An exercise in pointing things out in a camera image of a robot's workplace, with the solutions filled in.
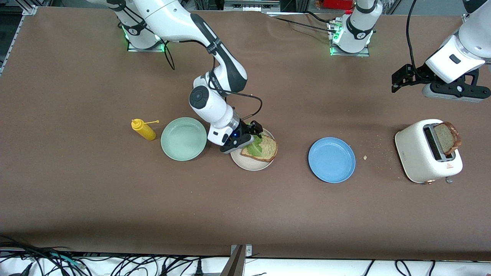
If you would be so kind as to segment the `beige round plate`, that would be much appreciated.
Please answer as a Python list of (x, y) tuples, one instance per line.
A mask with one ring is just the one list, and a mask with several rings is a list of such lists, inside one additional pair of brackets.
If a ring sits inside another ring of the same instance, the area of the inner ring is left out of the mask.
[[(263, 129), (263, 135), (270, 136), (275, 140), (271, 132), (266, 129)], [(241, 156), (240, 155), (241, 151), (242, 149), (235, 150), (230, 154), (230, 156), (232, 160), (235, 162), (235, 164), (237, 164), (237, 166), (239, 166), (242, 169), (245, 169), (246, 171), (260, 171), (268, 167), (272, 162), (272, 161), (270, 162), (257, 161), (255, 159)]]

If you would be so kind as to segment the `white two-slot toaster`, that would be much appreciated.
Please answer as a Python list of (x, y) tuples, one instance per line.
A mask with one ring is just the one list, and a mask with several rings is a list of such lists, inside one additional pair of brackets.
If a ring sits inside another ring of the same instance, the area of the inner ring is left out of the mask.
[(450, 177), (463, 169), (459, 150), (444, 155), (434, 127), (444, 121), (426, 119), (418, 121), (396, 133), (396, 149), (407, 178), (414, 183), (433, 183)]

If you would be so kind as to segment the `yellow mustard squeeze bottle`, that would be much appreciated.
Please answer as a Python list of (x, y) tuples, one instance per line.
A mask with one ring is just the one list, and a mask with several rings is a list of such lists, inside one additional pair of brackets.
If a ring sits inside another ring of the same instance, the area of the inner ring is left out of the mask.
[(159, 123), (159, 120), (144, 122), (142, 119), (132, 119), (130, 123), (132, 129), (146, 140), (152, 141), (156, 138), (155, 131), (149, 126), (151, 123)]

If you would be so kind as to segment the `dark crust bread slice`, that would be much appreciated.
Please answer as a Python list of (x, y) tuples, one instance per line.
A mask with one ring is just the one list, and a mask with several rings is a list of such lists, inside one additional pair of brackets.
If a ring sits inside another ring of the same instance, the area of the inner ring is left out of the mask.
[(451, 155), (462, 145), (460, 134), (452, 123), (444, 121), (437, 124), (434, 130), (444, 155)]

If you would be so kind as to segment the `metal table edge bracket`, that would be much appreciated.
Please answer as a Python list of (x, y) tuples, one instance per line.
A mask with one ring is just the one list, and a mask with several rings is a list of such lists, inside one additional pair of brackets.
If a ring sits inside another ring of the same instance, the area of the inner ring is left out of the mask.
[(252, 256), (252, 245), (232, 245), (231, 256), (223, 269), (225, 276), (243, 276), (244, 265), (247, 257)]

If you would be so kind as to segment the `green lettuce leaf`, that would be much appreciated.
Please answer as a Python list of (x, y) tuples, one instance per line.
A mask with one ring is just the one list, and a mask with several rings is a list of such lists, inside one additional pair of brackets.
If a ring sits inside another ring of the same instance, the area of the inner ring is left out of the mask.
[(254, 156), (254, 157), (261, 157), (263, 156), (263, 149), (261, 147), (261, 143), (263, 141), (263, 138), (261, 136), (253, 136), (253, 142), (249, 144), (245, 149), (247, 149), (247, 152), (249, 155)]

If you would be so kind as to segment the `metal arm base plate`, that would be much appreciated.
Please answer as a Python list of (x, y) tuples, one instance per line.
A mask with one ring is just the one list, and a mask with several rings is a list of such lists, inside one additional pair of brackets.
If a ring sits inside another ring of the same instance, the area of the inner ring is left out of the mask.
[(332, 56), (355, 56), (368, 57), (368, 44), (373, 31), (368, 35), (360, 33), (362, 39), (358, 39), (349, 30), (344, 28), (342, 21), (331, 21), (327, 23), (328, 30), (332, 32), (328, 35), (330, 41), (330, 54)]
[(121, 23), (129, 52), (165, 52), (164, 41), (147, 28), (145, 21), (126, 17)]

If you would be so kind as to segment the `light crust bread slice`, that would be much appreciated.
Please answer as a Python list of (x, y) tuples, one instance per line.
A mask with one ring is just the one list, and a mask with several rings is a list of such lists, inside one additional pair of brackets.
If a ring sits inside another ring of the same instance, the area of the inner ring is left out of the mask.
[(254, 157), (249, 155), (246, 147), (244, 147), (240, 153), (241, 156), (248, 157), (251, 159), (255, 159), (257, 161), (265, 161), (270, 162), (273, 161), (278, 152), (278, 143), (271, 138), (270, 136), (262, 135), (263, 141), (261, 143), (261, 147), (263, 149), (263, 156)]

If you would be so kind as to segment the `red box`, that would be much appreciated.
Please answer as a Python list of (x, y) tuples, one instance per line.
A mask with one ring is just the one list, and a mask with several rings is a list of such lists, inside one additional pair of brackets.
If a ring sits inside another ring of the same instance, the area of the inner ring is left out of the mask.
[(333, 10), (351, 10), (354, 0), (316, 0), (319, 7)]

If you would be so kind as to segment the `blue round plate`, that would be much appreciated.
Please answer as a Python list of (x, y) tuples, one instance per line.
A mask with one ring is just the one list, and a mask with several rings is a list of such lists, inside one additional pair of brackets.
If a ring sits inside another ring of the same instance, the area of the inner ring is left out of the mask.
[(326, 183), (341, 183), (349, 179), (356, 167), (353, 149), (343, 140), (324, 137), (312, 144), (308, 152), (312, 173)]

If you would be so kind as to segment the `green round plate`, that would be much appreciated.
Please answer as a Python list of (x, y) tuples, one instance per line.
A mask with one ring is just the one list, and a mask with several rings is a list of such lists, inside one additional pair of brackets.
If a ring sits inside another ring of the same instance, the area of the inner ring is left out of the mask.
[(189, 161), (199, 156), (207, 144), (203, 124), (190, 117), (177, 118), (165, 126), (161, 134), (161, 148), (176, 161)]

